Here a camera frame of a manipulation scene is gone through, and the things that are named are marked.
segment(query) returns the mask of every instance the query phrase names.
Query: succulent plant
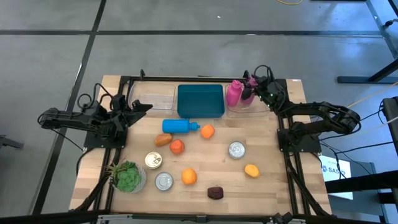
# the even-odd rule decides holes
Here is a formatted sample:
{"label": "succulent plant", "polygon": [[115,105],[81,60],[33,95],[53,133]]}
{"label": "succulent plant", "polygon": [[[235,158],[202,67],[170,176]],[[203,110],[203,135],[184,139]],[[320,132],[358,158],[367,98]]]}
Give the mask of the succulent plant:
{"label": "succulent plant", "polygon": [[132,192],[141,182],[138,168],[135,162],[123,162],[108,167],[112,176],[112,184],[122,192]]}

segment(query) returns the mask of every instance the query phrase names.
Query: potted succulent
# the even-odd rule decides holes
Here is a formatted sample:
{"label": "potted succulent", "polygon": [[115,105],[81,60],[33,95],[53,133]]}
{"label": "potted succulent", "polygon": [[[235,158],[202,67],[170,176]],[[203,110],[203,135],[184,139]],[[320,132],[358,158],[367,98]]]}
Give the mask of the potted succulent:
{"label": "potted succulent", "polygon": [[138,193],[145,186],[147,176],[144,169],[135,162],[123,162],[110,165],[111,184],[121,192]]}

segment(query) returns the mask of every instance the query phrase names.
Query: gray concrete floor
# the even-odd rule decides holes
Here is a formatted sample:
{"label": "gray concrete floor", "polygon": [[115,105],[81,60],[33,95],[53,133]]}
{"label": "gray concrete floor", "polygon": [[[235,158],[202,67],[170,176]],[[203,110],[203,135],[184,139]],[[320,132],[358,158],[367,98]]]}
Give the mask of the gray concrete floor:
{"label": "gray concrete floor", "polygon": [[[372,0],[382,22],[395,18],[387,1]],[[0,1],[0,29],[88,29],[100,1]],[[398,24],[389,28],[398,44]],[[260,0],[113,0],[108,1],[100,30],[377,30],[363,2],[311,2],[285,6]],[[34,196],[54,133],[39,128],[36,119],[49,107],[64,109],[88,37],[0,35],[0,134],[25,143],[23,150],[0,151],[0,217],[25,215]],[[384,85],[342,85],[340,75],[372,75],[392,55],[378,37],[255,36],[255,35],[124,35],[97,36],[80,93],[91,93],[95,82],[108,75],[241,77],[255,66],[270,65],[277,78],[303,80],[307,101],[348,105]],[[398,87],[353,107],[361,116],[377,111]],[[377,117],[364,121],[363,130],[379,125]],[[84,134],[67,136],[83,145]],[[338,149],[390,141],[387,127],[328,141]],[[324,149],[325,155],[331,155]],[[79,149],[65,141],[44,206],[45,213],[68,209],[75,182]],[[352,152],[376,170],[396,170],[392,145]],[[387,207],[389,220],[398,220]],[[333,211],[343,217],[375,217]]]}

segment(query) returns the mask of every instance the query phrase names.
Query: pink bottle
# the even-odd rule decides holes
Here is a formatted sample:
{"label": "pink bottle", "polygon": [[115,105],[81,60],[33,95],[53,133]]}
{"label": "pink bottle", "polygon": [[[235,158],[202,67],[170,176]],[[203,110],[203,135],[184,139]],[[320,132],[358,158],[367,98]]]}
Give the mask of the pink bottle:
{"label": "pink bottle", "polygon": [[228,106],[236,106],[241,97],[242,84],[237,80],[233,80],[226,92],[226,103]]}
{"label": "pink bottle", "polygon": [[[250,84],[252,87],[257,86],[257,82],[256,82],[256,80],[253,79],[253,78],[250,78],[250,79],[249,79],[249,84]],[[241,102],[242,102],[242,104],[244,104],[244,105],[250,105],[250,104],[253,102],[254,97],[255,97],[255,95],[254,95],[254,93],[252,93],[251,96],[250,96],[248,99],[241,100]]]}

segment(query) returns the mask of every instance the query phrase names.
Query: orange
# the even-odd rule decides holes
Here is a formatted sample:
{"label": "orange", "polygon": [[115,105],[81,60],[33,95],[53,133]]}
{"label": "orange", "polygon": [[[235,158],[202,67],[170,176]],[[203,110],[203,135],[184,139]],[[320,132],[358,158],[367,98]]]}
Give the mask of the orange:
{"label": "orange", "polygon": [[206,124],[201,130],[200,133],[201,135],[205,138],[208,139],[214,135],[216,130],[211,124]]}
{"label": "orange", "polygon": [[181,141],[181,140],[174,140],[174,141],[170,144],[170,150],[171,150],[174,154],[181,154],[181,153],[185,150],[184,142]]}
{"label": "orange", "polygon": [[198,177],[197,173],[192,168],[188,168],[182,171],[181,179],[184,184],[190,185],[196,183]]}

